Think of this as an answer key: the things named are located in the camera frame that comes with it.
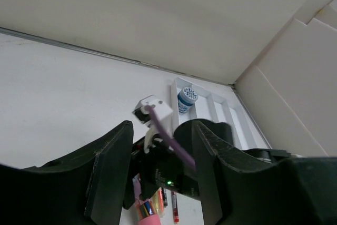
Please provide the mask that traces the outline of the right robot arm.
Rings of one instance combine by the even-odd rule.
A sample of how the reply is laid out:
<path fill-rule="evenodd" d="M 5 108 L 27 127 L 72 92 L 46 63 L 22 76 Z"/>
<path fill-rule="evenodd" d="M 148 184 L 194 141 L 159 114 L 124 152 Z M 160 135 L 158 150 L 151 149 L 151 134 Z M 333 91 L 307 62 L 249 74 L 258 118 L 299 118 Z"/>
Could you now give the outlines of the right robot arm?
<path fill-rule="evenodd" d="M 206 119 L 188 120 L 174 131 L 173 137 L 192 158 L 194 158 L 192 123 L 196 121 L 200 121 L 217 137 L 234 146 L 232 128 L 229 124 L 215 123 Z M 150 137 L 148 154 L 143 149 L 145 137 L 133 144 L 123 208 L 129 209 L 135 202 L 150 199 L 159 188 L 200 200 L 196 173 L 184 165 L 159 133 L 150 134 Z M 243 152 L 267 163 L 276 163 L 291 156 L 285 150 L 256 148 Z"/>

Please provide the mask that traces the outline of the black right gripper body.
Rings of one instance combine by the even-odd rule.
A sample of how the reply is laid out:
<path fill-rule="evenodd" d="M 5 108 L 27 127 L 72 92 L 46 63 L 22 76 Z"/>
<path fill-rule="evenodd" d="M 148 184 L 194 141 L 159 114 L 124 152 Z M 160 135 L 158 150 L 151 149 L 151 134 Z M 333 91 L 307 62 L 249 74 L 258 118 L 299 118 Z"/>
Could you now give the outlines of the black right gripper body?
<path fill-rule="evenodd" d="M 123 200 L 124 209 L 129 209 L 136 199 L 151 198 L 159 188 L 195 200 L 200 199 L 196 173 L 186 167 L 159 139 L 156 134 L 155 145 L 150 147 L 149 153 L 143 149 L 145 138 L 133 144 Z"/>

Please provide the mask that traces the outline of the orange highlighter pen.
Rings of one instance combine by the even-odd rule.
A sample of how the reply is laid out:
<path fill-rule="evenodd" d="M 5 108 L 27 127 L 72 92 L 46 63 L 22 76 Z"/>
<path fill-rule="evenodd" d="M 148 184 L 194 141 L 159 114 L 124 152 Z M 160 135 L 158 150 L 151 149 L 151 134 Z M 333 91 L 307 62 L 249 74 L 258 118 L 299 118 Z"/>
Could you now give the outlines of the orange highlighter pen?
<path fill-rule="evenodd" d="M 152 201 L 154 208 L 157 212 L 157 214 L 160 216 L 160 218 L 164 217 L 165 215 L 165 206 L 164 206 L 164 199 L 163 199 L 163 193 L 162 189 L 159 188 L 154 195 L 152 196 Z"/>

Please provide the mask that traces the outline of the white compartment organizer tray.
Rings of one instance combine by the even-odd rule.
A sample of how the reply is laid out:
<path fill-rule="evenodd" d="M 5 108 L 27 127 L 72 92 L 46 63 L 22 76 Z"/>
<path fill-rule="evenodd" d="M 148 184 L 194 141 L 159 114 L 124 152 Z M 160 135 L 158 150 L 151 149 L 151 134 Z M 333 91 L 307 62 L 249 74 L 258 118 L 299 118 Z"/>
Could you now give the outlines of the white compartment organizer tray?
<path fill-rule="evenodd" d="M 186 113 L 178 110 L 178 94 L 185 88 L 192 88 L 199 96 Z M 262 148 L 269 145 L 247 115 L 234 92 L 229 89 L 222 97 L 190 81 L 177 77 L 171 84 L 171 105 L 173 109 L 172 128 L 192 119 L 207 119 L 215 123 L 227 123 L 232 127 L 234 144 L 241 150 Z"/>

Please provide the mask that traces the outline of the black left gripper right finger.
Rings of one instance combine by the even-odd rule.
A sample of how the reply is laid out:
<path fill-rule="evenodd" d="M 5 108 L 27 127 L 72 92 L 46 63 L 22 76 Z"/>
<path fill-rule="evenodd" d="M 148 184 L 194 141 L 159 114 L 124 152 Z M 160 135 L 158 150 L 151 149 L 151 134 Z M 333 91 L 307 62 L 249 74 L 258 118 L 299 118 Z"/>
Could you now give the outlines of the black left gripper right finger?
<path fill-rule="evenodd" d="M 266 163 L 199 121 L 192 142 L 205 224 L 336 224 L 336 158 Z"/>

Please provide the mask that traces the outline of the clear marker tube pink cap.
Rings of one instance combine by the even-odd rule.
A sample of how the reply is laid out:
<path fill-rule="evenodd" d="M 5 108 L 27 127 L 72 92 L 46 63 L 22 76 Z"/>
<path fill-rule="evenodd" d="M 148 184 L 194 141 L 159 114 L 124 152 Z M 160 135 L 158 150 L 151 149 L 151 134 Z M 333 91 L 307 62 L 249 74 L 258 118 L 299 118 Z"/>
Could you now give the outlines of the clear marker tube pink cap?
<path fill-rule="evenodd" d="M 141 200 L 141 181 L 136 175 L 132 179 L 138 225 L 161 225 L 160 216 L 157 214 L 151 199 Z"/>

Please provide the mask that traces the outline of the red gel pen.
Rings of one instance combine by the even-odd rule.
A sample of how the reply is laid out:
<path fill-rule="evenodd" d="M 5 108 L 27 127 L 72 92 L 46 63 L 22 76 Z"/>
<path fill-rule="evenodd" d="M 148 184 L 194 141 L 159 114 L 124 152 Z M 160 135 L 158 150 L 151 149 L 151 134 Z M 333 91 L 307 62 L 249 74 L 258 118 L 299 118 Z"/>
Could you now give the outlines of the red gel pen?
<path fill-rule="evenodd" d="M 173 211 L 173 221 L 174 224 L 179 223 L 179 211 L 177 206 L 177 195 L 176 192 L 171 191 L 171 200 L 172 200 L 172 211 Z"/>

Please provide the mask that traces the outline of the black gel pen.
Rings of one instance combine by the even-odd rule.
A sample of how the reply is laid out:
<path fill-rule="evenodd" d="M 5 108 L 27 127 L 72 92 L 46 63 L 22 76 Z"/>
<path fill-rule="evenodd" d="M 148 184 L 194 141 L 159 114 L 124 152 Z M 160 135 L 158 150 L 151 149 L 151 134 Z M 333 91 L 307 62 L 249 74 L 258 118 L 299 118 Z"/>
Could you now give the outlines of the black gel pen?
<path fill-rule="evenodd" d="M 164 206 L 164 208 L 166 208 L 168 206 L 166 190 L 164 188 L 162 188 L 161 193 L 162 193 L 162 198 L 163 198 L 163 206 Z"/>

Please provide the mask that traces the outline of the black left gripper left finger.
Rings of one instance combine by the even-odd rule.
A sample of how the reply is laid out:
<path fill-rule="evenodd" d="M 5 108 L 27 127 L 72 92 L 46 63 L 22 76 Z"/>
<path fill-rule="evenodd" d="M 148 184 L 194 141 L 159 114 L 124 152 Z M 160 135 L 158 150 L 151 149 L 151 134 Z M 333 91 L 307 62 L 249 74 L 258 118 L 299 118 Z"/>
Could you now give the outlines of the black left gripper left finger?
<path fill-rule="evenodd" d="M 119 224 L 133 145 L 124 121 L 41 167 L 1 166 L 1 224 Z"/>

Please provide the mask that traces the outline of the blue cleaning gel jar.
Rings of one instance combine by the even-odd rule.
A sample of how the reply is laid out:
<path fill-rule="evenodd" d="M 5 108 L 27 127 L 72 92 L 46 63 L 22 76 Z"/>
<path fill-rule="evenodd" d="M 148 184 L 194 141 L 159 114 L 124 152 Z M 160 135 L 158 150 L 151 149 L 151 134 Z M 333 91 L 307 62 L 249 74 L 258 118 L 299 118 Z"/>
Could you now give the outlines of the blue cleaning gel jar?
<path fill-rule="evenodd" d="M 177 95 L 179 112 L 186 113 L 198 98 L 198 94 L 191 87 L 183 87 Z"/>

